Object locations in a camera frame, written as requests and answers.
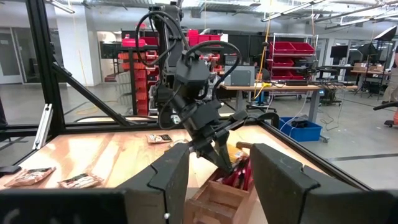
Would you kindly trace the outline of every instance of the metal frame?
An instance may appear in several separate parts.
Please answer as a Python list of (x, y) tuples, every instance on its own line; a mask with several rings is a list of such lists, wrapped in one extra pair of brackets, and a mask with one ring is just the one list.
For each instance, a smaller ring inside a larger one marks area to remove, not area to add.
[[(120, 114), (114, 112), (100, 99), (95, 97), (85, 87), (79, 84), (70, 73), (61, 69), (58, 65), (53, 64), (52, 48), (50, 45), (49, 27), (47, 23), (47, 16), (45, 13), (45, 5), (43, 0), (30, 0), (27, 1), (27, 9), (30, 20), (30, 27), (32, 29), (32, 36), (34, 40), (35, 50), (37, 54), (40, 79), (42, 81), (42, 88), (45, 103), (53, 105), (53, 118), (50, 125), (49, 139), (53, 139), (59, 134), (85, 134), (85, 133), (108, 133), (119, 131), (147, 131), (159, 130), (159, 125), (156, 119), (127, 121)], [(82, 123), (67, 123), (63, 117), (62, 102), (60, 97), (59, 85), (57, 82), (56, 74), (63, 75), (67, 78), (67, 82), (72, 87), (76, 88), (81, 94), (88, 98), (92, 103), (102, 109), (114, 121), (110, 122), (82, 122)], [(325, 173), (330, 176), (336, 177), (354, 187), (363, 190), (371, 190), (368, 186), (364, 185), (354, 177), (343, 172), (339, 168), (330, 164), (320, 156), (310, 152), (308, 149), (301, 146), (298, 142), (290, 139), (288, 136), (280, 132), (277, 128), (271, 126), (269, 123), (263, 121), (247, 121), (245, 125), (259, 125), (266, 131), (279, 138), (286, 143), (296, 152), (301, 154), (311, 163), (315, 164)], [(35, 136), (38, 130), (38, 125), (27, 124), (18, 126), (7, 126), (0, 128), (0, 133), (7, 134), (7, 136)], [(28, 157), (33, 155), (37, 150), (31, 151), (28, 155), (21, 158), (16, 164), (20, 164)]]

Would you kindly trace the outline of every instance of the wooden box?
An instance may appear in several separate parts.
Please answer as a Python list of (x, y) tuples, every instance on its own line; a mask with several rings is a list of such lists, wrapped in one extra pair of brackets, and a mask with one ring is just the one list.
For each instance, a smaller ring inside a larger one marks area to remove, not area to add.
[(185, 202), (183, 224), (245, 224), (249, 221), (257, 192), (215, 182), (216, 172)]

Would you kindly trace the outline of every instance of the desk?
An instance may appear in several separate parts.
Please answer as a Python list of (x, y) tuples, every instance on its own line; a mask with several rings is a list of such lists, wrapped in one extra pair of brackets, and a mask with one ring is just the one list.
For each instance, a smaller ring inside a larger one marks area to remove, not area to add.
[(383, 73), (383, 72), (379, 72), (379, 71), (373, 71), (373, 72), (372, 72), (372, 71), (357, 71), (357, 70), (352, 70), (351, 72), (352, 72), (352, 73), (357, 73), (358, 75), (360, 75), (360, 77), (357, 78), (357, 85), (361, 84), (361, 85), (359, 86), (358, 91), (359, 91), (359, 90), (363, 90), (363, 87), (365, 86), (365, 85), (363, 85), (363, 82), (366, 82), (366, 75), (367, 75), (367, 74), (377, 75), (377, 76), (379, 76), (379, 77), (381, 76), (380, 82), (378, 82), (378, 84), (379, 84), (379, 94), (377, 94), (377, 100), (379, 100), (379, 97), (380, 97), (380, 89), (381, 89), (382, 84), (383, 84), (383, 79), (384, 79), (385, 77), (391, 76), (391, 73), (386, 73), (386, 72)]
[[(160, 157), (169, 144), (148, 144), (146, 135), (167, 133), (174, 140), (190, 139), (186, 130), (137, 131), (124, 133), (71, 134), (57, 136), (20, 166), (26, 169), (56, 166), (57, 169), (41, 183), (25, 188), (54, 188), (57, 182), (82, 172), (92, 172), (104, 179), (103, 187), (116, 187), (136, 175)], [(231, 132), (228, 142), (266, 143), (284, 154), (321, 171), (299, 153), (259, 126), (243, 126)], [(187, 197), (191, 197), (214, 172), (216, 166), (204, 158), (190, 155)], [(0, 178), (0, 189), (13, 175)], [(266, 223), (257, 199), (250, 224)]]
[[(257, 83), (257, 87), (255, 88), (254, 86), (226, 86), (226, 85), (220, 85), (222, 88), (226, 90), (237, 90), (236, 92), (236, 104), (235, 104), (235, 110), (244, 110), (245, 107), (245, 102), (243, 100), (243, 91), (254, 91), (256, 89), (257, 91), (261, 89), (262, 83)], [(353, 90), (357, 89), (357, 86), (342, 86), (345, 90)], [(315, 86), (315, 85), (308, 85), (308, 86), (282, 86), (282, 87), (276, 87), (276, 86), (271, 86), (271, 87), (265, 87), (263, 91), (312, 91), (312, 96), (311, 96), (311, 105), (310, 105), (310, 112), (308, 114), (308, 120), (311, 122), (316, 123), (317, 121), (317, 113), (318, 113), (318, 105), (319, 105), (319, 90), (321, 90), (321, 87)]]

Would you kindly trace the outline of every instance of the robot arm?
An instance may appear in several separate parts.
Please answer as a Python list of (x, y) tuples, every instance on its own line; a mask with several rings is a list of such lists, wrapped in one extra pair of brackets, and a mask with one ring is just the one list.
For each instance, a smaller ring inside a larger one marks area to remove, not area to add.
[(241, 59), (239, 50), (232, 44), (221, 41), (208, 41), (192, 48), (180, 28), (183, 14), (175, 5), (154, 6), (138, 23), (147, 18), (154, 21), (159, 33), (159, 58), (147, 63), (138, 54), (139, 60), (146, 66), (159, 63), (160, 78), (155, 92), (155, 102), (159, 111), (159, 126), (162, 129), (172, 129), (177, 126), (171, 119), (173, 111), (179, 116), (180, 123), (193, 139), (190, 151), (196, 152), (198, 157), (204, 157), (216, 166), (229, 172), (229, 160), (226, 142), (230, 129), (240, 127), (248, 118), (245, 111), (237, 112), (230, 116), (227, 122), (220, 121), (218, 109), (221, 104), (213, 91), (212, 99), (204, 102), (207, 95), (210, 72), (205, 62), (200, 59), (200, 49), (211, 45), (222, 45), (233, 49), (237, 53), (234, 66), (220, 78), (214, 89), (235, 69)]

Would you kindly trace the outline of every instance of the white wall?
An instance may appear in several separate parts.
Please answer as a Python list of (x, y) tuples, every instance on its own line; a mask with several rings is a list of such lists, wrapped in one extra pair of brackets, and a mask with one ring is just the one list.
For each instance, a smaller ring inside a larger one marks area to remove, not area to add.
[(83, 6), (74, 6), (73, 10), (76, 13), (71, 15), (55, 9), (63, 64), (81, 84), (95, 86), (101, 83), (101, 72), (98, 40), (90, 17), (91, 11)]

